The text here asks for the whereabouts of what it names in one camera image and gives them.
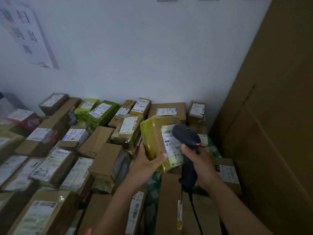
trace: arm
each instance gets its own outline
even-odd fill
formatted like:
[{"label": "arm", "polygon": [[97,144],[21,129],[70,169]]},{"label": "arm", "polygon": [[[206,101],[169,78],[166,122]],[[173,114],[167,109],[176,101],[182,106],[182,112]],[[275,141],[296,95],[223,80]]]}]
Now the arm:
[{"label": "arm", "polygon": [[155,170],[166,159],[167,154],[162,154],[153,161],[149,161],[143,143],[140,144],[135,162],[125,180],[116,190],[98,226],[92,231],[92,235],[118,234],[119,231],[126,230],[129,206],[134,194],[152,177]]},{"label": "arm", "polygon": [[222,181],[205,150],[199,148],[197,155],[184,144],[181,150],[194,163],[198,183],[215,202],[229,235],[273,234]]}]

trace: white wall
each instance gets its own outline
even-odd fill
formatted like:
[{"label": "white wall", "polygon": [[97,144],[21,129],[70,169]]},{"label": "white wall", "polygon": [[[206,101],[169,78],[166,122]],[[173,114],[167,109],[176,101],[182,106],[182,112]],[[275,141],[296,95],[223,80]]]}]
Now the white wall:
[{"label": "white wall", "polygon": [[213,124],[271,0],[29,0],[60,70],[29,64],[0,27],[0,90],[117,103],[206,103]]}]

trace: hand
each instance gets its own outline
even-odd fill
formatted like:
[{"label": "hand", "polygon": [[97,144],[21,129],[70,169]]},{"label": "hand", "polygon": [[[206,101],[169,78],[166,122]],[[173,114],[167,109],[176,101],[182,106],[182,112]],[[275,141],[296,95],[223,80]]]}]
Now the hand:
[{"label": "hand", "polygon": [[182,144],[180,149],[183,154],[194,163],[194,169],[198,175],[198,184],[201,188],[208,190],[211,183],[220,179],[215,170],[215,165],[211,156],[203,148],[199,147],[200,154],[197,155],[193,150]]},{"label": "hand", "polygon": [[137,158],[131,165],[130,171],[127,174],[123,183],[130,186],[134,193],[143,186],[153,175],[155,170],[167,160],[167,153],[161,154],[152,161],[146,156],[145,146],[141,142]]}]

